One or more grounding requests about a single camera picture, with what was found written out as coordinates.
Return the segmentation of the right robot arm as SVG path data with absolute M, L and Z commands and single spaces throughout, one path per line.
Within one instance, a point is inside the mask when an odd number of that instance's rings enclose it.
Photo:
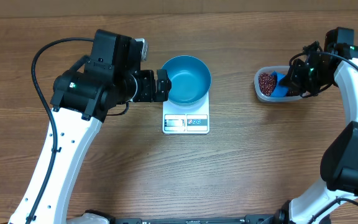
M 347 125 L 321 159 L 320 178 L 301 196 L 285 202 L 265 223 L 330 223 L 339 206 L 358 207 L 358 46 L 354 30 L 337 27 L 326 33 L 324 46 L 313 42 L 289 61 L 277 81 L 302 98 L 339 88 Z

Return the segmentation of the blue plastic measuring scoop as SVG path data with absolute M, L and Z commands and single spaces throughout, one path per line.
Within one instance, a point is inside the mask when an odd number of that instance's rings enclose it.
M 271 93 L 271 97 L 279 98 L 279 97 L 286 97 L 288 93 L 288 87 L 283 86 L 280 84 L 280 81 L 285 77 L 284 74 L 278 73 L 277 71 L 274 71 L 271 76 L 276 78 L 276 85 L 273 89 L 273 92 Z

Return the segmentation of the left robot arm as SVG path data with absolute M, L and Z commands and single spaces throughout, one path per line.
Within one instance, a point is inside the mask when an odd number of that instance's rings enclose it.
M 66 223 L 81 165 L 109 110 L 168 100 L 167 72 L 140 67 L 148 54 L 146 40 L 100 29 L 91 41 L 91 53 L 55 79 L 51 100 L 42 103 L 47 136 L 11 223 Z

